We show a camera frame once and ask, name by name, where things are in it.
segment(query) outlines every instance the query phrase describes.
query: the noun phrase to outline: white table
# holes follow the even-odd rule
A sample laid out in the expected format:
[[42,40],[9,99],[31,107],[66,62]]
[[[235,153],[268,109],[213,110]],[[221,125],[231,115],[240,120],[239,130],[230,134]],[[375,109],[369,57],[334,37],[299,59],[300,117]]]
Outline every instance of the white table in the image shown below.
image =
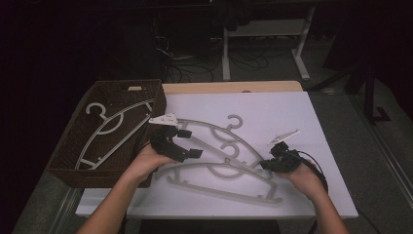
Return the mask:
[[[213,125],[227,128],[229,124],[237,125],[237,119],[228,119],[231,114],[242,117],[243,124],[233,129],[232,133],[245,140],[261,156],[270,159],[271,146],[267,142],[276,135],[295,131],[301,132],[286,141],[290,149],[297,149],[314,156],[329,184],[329,195],[342,218],[356,217],[357,211],[347,187],[340,175],[334,157],[331,154],[325,136],[322,132],[317,115],[312,107],[307,93],[246,93],[246,94],[190,94],[167,95],[167,113],[173,112],[178,118],[209,122]],[[217,148],[222,144],[211,136],[210,130],[204,127],[188,127],[193,137],[207,141]],[[175,139],[179,145],[189,148],[203,147],[191,139]],[[238,159],[249,165],[249,153],[241,154]],[[232,147],[223,149],[228,155],[235,151]],[[189,159],[185,164],[192,163],[223,163],[225,160],[216,152],[205,150],[199,160]],[[158,174],[168,167],[163,167]],[[221,172],[233,174],[233,171]],[[224,193],[212,193],[206,190],[182,187],[168,182],[169,172],[155,180],[153,176],[150,188],[139,188],[133,196],[128,209],[130,218],[303,218],[315,216],[311,202],[293,188],[285,179],[274,176],[271,181],[276,184],[274,198],[282,199],[278,203],[261,202],[245,197],[229,196]],[[237,192],[246,196],[264,195],[268,185],[252,176],[242,176],[236,179],[222,179],[213,175],[206,167],[181,171],[181,180],[188,184],[213,187],[219,190]],[[85,189],[81,198],[77,215],[90,215],[109,189]]]

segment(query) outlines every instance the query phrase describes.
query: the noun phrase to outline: person's right hand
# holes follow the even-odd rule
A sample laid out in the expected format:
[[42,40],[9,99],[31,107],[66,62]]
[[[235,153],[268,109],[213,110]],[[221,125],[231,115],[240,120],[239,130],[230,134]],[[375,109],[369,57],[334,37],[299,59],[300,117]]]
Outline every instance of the person's right hand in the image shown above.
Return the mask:
[[294,187],[311,201],[314,201],[318,195],[326,193],[319,178],[303,163],[294,172],[277,175],[290,180]]

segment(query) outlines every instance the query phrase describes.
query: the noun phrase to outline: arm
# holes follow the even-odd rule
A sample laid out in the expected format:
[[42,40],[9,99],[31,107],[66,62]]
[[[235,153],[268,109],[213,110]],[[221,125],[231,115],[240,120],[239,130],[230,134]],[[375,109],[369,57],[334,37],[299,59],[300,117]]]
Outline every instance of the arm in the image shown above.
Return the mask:
[[118,233],[136,187],[156,168],[172,162],[146,145],[78,233]]
[[278,175],[291,180],[295,188],[313,202],[321,233],[349,233],[343,220],[338,215],[330,197],[322,186],[321,181],[307,166],[301,164],[292,173]]

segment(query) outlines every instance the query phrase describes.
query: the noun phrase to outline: brown woven basket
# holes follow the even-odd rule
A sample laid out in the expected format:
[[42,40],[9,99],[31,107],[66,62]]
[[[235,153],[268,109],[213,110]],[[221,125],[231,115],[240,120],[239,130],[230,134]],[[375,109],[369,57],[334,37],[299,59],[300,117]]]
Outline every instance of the brown woven basket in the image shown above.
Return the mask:
[[[150,103],[152,112],[142,104],[124,112],[122,124],[120,115],[106,123],[100,132],[108,132],[105,135],[95,135],[86,148],[88,140],[103,125],[104,119],[110,118],[127,107],[153,99]],[[88,114],[86,109],[91,103],[100,103],[105,108],[105,113],[98,106],[90,107]],[[151,133],[159,126],[144,124],[124,143],[115,150],[110,157],[91,170],[90,165],[80,163],[78,160],[84,151],[83,158],[90,162],[98,162],[126,137],[136,126],[143,121],[147,114],[157,117],[165,114],[167,100],[160,80],[136,80],[136,81],[98,81],[85,94],[78,104],[77,110],[71,122],[66,127],[65,134],[56,147],[50,160],[47,171],[58,177],[70,187],[80,188],[109,188],[112,187],[123,171],[135,157],[137,150],[149,140]],[[150,177],[140,187],[148,187]]]

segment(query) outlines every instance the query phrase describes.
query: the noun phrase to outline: hand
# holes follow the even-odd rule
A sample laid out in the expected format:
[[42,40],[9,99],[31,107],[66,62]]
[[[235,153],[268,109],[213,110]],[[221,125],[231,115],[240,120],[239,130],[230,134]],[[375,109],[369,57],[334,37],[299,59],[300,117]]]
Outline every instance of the hand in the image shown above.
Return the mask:
[[142,182],[155,169],[169,163],[175,163],[175,161],[165,155],[158,154],[151,144],[147,144],[139,151],[124,175],[132,176],[138,182]]
[[326,193],[319,178],[303,163],[294,172],[277,175],[290,180],[294,187],[311,201],[314,201],[318,195]]

